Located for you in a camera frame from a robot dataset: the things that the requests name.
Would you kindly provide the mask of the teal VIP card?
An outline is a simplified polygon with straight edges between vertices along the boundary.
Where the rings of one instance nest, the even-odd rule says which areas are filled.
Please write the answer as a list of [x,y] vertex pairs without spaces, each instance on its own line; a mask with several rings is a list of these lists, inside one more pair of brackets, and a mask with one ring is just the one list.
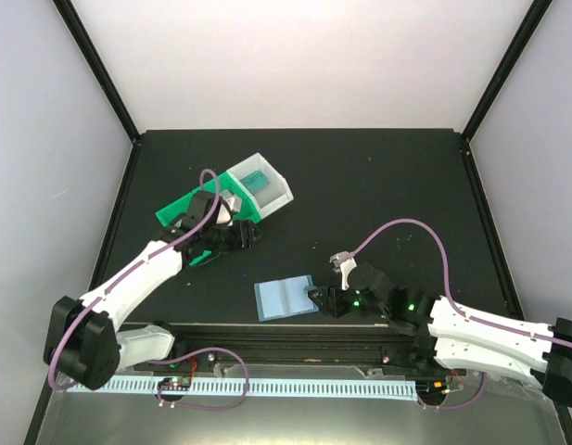
[[254,171],[243,177],[240,182],[251,195],[259,193],[270,184],[270,180],[262,171]]

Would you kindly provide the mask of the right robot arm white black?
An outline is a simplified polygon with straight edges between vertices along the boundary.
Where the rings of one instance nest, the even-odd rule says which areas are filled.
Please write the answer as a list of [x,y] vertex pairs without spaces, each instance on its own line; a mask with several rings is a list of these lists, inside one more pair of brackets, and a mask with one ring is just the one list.
[[413,338],[411,366],[479,371],[516,380],[572,408],[572,321],[553,324],[505,318],[432,292],[400,287],[368,263],[336,268],[338,286],[309,286],[319,311],[340,318],[360,312]]

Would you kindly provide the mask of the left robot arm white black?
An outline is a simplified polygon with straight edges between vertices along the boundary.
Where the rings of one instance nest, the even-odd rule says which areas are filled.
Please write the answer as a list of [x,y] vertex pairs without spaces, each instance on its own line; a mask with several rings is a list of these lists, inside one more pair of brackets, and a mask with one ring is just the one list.
[[222,254],[249,248],[256,224],[239,220],[241,197],[197,191],[137,257],[104,284],[78,299],[61,298],[53,307],[44,349],[48,383],[65,375],[89,389],[103,387],[119,370],[141,362],[181,368],[188,348],[162,324],[122,331],[128,316],[160,285],[204,252]]

